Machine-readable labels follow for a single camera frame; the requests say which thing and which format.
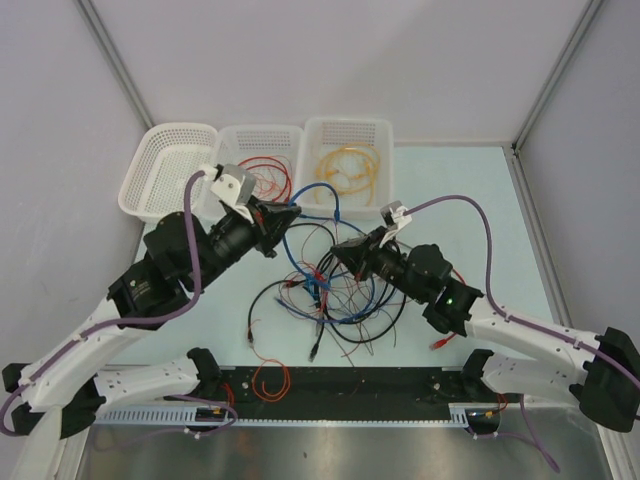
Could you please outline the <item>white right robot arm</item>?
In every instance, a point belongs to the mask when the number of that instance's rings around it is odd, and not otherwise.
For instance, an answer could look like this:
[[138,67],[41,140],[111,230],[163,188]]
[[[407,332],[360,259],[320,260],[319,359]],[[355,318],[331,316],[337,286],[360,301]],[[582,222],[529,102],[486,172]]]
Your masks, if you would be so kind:
[[461,376],[469,399],[484,401],[494,392],[541,397],[576,406],[610,430],[632,431],[639,413],[639,351],[628,334],[613,327],[597,334],[511,313],[455,279],[437,245],[418,245],[404,254],[385,235],[379,227],[331,252],[356,278],[377,276],[423,305],[424,318],[437,331],[521,354],[509,359],[474,350]]

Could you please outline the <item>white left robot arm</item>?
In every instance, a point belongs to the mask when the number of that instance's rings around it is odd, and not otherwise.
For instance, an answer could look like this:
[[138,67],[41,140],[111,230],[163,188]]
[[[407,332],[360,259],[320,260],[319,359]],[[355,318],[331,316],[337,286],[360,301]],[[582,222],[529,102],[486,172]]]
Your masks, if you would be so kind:
[[302,212],[295,203],[251,198],[250,216],[227,208],[210,230],[187,211],[163,217],[147,233],[144,257],[108,289],[103,300],[112,316],[87,319],[56,350],[31,364],[10,363],[2,371],[9,397],[1,407],[8,437],[27,436],[52,407],[80,396],[83,416],[92,422],[106,394],[92,386],[97,372],[129,345],[186,314],[204,289],[250,250],[266,258]]

